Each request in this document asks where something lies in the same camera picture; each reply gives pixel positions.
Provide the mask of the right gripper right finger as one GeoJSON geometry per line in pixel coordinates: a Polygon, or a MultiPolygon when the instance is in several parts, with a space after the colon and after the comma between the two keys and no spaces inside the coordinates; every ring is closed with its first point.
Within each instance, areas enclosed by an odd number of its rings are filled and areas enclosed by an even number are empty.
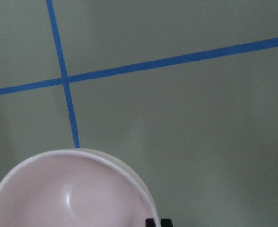
{"type": "Polygon", "coordinates": [[[171,219],[161,219],[161,227],[173,227],[171,219]]]}

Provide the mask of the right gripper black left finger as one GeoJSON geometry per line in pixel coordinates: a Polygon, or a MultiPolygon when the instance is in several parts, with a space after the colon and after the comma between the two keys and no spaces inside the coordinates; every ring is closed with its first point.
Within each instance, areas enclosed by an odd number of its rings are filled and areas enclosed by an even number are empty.
{"type": "Polygon", "coordinates": [[[152,218],[146,219],[145,227],[156,227],[154,220],[152,218]]]}

